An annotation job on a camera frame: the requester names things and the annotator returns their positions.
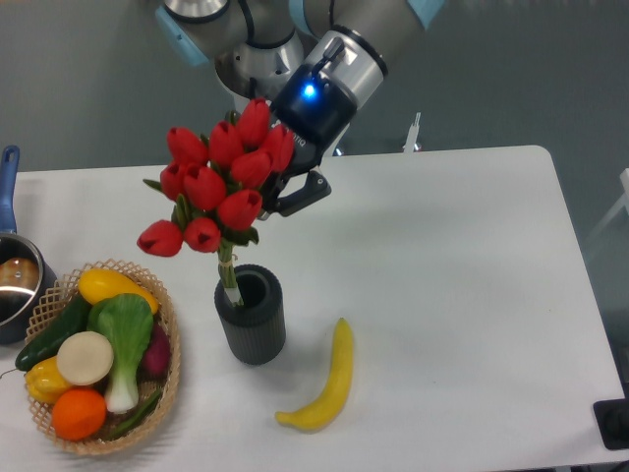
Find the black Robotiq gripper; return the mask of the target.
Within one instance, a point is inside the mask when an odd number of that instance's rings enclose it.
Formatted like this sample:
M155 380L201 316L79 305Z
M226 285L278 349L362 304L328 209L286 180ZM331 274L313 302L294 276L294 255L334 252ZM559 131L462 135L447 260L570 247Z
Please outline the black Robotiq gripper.
M312 64L300 66L272 100L271 114L294 133L295 150L282 176L261 188L259 220L272 214L291 216L331 194L327 179L312 168L320 164L323 153L349 124L357 105L342 87L320 74L313 75L314 68ZM290 177L304 173L304 185L281 196Z

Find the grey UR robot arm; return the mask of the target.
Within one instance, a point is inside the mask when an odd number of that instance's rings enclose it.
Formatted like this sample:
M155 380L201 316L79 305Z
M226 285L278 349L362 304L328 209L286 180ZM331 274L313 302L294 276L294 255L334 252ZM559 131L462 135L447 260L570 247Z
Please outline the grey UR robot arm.
M296 156L262 186L260 218L328 196L319 170L440 1L161 1L155 18L180 57L210 64L237 111L264 98Z

